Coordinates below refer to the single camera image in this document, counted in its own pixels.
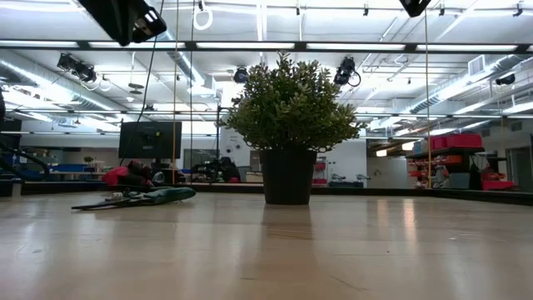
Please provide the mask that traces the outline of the black aluminium table frame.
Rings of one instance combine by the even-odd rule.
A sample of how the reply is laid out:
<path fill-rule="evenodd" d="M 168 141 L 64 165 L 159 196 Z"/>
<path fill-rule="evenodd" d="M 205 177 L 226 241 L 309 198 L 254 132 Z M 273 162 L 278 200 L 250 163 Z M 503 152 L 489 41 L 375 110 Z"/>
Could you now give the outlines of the black aluminium table frame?
<path fill-rule="evenodd" d="M 166 52 L 177 49 L 183 52 L 277 52 L 294 53 L 390 53 L 390 54 L 533 54 L 532 43 L 441 43 L 432 42 L 213 42 L 213 41 L 165 41 L 142 42 L 126 47 L 110 41 L 67 40 L 0 40 L 2 50 L 76 50 L 76 51 L 153 51 Z M 398 196 L 434 197 L 471 200 L 486 203 L 503 203 L 533 207 L 533 193 L 481 192 L 444 189 L 431 192 L 407 189 L 382 188 L 328 188 L 316 187 L 316 195 L 343 196 Z"/>

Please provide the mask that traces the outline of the black robot on bench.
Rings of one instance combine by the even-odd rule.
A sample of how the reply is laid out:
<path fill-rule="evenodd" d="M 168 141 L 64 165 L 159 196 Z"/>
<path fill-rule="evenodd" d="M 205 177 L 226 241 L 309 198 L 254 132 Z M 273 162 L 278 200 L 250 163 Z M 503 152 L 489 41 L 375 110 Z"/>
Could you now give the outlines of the black robot on bench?
<path fill-rule="evenodd" d="M 216 159 L 196 164 L 191 168 L 191 180 L 198 183 L 216 183 L 220 171 L 220 163 Z"/>

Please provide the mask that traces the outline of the silver ventilation duct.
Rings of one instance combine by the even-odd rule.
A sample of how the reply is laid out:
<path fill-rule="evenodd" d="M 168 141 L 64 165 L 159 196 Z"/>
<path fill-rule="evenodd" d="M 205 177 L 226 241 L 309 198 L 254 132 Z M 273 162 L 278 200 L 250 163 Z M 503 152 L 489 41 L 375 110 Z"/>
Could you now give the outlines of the silver ventilation duct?
<path fill-rule="evenodd" d="M 428 107 L 453 98 L 484 82 L 501 77 L 533 59 L 533 54 L 482 54 L 467 63 L 467 70 L 430 87 L 429 91 L 411 101 L 404 113 L 418 113 Z"/>
<path fill-rule="evenodd" d="M 81 98 L 94 107 L 107 112 L 125 112 L 127 109 L 95 92 L 88 91 L 81 83 L 74 82 L 62 75 L 56 74 L 34 62 L 20 57 L 13 52 L 0 52 L 0 69 L 13 71 L 23 79 L 28 79 L 30 85 L 38 88 L 45 96 L 52 100 L 74 100 Z"/>

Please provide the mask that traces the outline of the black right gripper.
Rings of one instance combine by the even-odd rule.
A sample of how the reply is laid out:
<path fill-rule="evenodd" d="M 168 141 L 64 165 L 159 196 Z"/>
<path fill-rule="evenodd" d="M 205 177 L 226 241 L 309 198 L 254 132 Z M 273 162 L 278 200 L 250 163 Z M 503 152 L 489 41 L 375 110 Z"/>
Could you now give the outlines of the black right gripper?
<path fill-rule="evenodd" d="M 426 10 L 431 0 L 399 0 L 399 2 L 410 18 L 416 18 Z"/>

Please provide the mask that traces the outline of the green plant in black pot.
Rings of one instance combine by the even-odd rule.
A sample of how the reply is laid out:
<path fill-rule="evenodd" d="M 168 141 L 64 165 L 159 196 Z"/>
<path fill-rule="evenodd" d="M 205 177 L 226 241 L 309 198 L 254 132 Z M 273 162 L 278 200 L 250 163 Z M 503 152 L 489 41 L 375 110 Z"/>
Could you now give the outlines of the green plant in black pot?
<path fill-rule="evenodd" d="M 259 152 L 266 203 L 307 205 L 318 154 L 359 138 L 366 124 L 354 106 L 336 100 L 340 88 L 317 60 L 277 55 L 275 67 L 250 68 L 220 124 Z"/>

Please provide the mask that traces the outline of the green pruning shears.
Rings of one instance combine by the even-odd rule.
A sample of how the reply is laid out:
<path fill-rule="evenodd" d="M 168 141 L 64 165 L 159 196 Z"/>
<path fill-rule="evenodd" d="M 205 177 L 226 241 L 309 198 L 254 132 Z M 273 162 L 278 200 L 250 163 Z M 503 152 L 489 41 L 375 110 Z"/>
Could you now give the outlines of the green pruning shears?
<path fill-rule="evenodd" d="M 149 192 L 133 191 L 127 187 L 122 192 L 114 192 L 111 197 L 105 198 L 101 202 L 75 206 L 72 207 L 72 210 L 88 211 L 100 208 L 157 206 L 187 200 L 196 194 L 196 191 L 189 187 L 155 187 Z"/>

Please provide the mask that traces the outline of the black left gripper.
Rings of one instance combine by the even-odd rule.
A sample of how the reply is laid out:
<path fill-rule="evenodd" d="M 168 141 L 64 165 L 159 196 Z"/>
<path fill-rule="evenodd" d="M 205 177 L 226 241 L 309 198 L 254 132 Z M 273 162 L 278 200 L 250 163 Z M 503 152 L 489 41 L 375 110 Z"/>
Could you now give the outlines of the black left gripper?
<path fill-rule="evenodd" d="M 144 0 L 78 0 L 107 35 L 122 47 L 144 43 L 167 30 L 154 7 Z"/>

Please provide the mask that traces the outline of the black shelf rack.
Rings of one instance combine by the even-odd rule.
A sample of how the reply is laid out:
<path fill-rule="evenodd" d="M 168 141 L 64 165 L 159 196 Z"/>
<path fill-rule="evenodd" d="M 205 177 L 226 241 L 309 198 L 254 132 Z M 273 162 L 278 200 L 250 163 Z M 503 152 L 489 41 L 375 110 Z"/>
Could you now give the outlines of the black shelf rack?
<path fill-rule="evenodd" d="M 415 142 L 413 153 L 406 157 L 407 172 L 417 189 L 481 190 L 481 168 L 476 166 L 483 147 L 431 149 L 431 139 Z"/>

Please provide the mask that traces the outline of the red wall bins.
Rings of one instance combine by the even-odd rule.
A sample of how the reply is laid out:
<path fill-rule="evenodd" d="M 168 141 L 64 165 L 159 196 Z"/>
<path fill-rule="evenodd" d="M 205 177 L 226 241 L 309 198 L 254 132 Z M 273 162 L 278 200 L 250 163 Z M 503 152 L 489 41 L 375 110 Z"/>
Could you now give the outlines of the red wall bins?
<path fill-rule="evenodd" d="M 324 187 L 327 185 L 327 162 L 316 162 L 313 169 L 312 185 Z"/>

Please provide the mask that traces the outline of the red black gardening glove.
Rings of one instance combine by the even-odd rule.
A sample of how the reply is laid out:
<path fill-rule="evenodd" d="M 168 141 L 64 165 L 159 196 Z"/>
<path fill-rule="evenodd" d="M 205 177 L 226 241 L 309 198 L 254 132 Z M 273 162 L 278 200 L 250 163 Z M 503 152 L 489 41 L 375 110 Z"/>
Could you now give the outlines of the red black gardening glove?
<path fill-rule="evenodd" d="M 137 187 L 152 187 L 150 180 L 151 169 L 135 160 L 131 160 L 125 167 L 115 167 L 102 176 L 108 186 L 126 185 Z"/>

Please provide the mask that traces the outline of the large red storage bin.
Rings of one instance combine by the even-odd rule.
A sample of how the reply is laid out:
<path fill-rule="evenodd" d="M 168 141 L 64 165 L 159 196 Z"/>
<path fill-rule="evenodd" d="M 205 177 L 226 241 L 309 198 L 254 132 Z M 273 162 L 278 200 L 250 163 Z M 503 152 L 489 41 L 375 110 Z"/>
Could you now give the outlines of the large red storage bin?
<path fill-rule="evenodd" d="M 482 148 L 481 135 L 474 133 L 450 134 L 433 137 L 431 149 L 440 150 L 445 148 Z"/>

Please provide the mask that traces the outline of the small red storage bin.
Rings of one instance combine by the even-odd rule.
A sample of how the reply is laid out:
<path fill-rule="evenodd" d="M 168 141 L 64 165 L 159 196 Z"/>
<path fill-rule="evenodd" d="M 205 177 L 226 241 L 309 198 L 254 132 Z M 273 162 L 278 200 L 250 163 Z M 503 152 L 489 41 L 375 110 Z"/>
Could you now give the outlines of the small red storage bin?
<path fill-rule="evenodd" d="M 484 191 L 502 191 L 514 187 L 513 182 L 496 180 L 483 180 L 481 185 Z"/>

